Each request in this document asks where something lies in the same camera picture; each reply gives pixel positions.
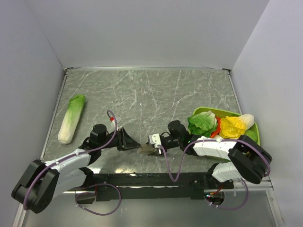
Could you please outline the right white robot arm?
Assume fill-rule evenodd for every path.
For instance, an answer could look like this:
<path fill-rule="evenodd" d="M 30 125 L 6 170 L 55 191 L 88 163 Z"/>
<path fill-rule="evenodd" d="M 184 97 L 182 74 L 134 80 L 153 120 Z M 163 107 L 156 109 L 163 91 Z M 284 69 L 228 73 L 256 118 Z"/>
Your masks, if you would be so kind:
<path fill-rule="evenodd" d="M 247 135 L 238 139 L 212 139 L 189 133 L 179 120 L 168 124 L 166 137 L 159 133 L 148 137 L 148 145 L 155 155 L 167 155 L 167 150 L 179 147 L 183 155 L 226 159 L 208 170 L 207 183 L 218 188 L 223 182 L 244 179 L 253 184 L 261 183 L 270 174 L 271 155 Z"/>

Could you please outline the beige remote control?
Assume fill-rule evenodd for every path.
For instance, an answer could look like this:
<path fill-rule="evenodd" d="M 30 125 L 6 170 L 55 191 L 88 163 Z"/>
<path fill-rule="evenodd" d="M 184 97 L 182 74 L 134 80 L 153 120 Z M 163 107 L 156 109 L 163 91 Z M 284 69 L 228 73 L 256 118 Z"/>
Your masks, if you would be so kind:
<path fill-rule="evenodd" d="M 142 144 L 139 148 L 137 148 L 137 153 L 140 155 L 147 155 L 149 152 L 152 152 L 153 149 L 153 146 L 149 144 Z"/>

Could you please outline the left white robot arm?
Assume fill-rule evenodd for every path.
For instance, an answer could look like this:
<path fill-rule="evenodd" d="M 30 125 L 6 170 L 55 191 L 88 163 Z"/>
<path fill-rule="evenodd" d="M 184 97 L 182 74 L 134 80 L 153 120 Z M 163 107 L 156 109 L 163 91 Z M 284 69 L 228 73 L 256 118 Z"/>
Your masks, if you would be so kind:
<path fill-rule="evenodd" d="M 80 187 L 88 190 L 93 186 L 93 171 L 88 166 L 94 163 L 103 149 L 117 148 L 118 151 L 139 148 L 124 128 L 108 133 L 103 124 L 93 126 L 89 137 L 72 153 L 61 158 L 29 164 L 14 187 L 11 197 L 34 213 L 42 212 L 59 194 Z"/>

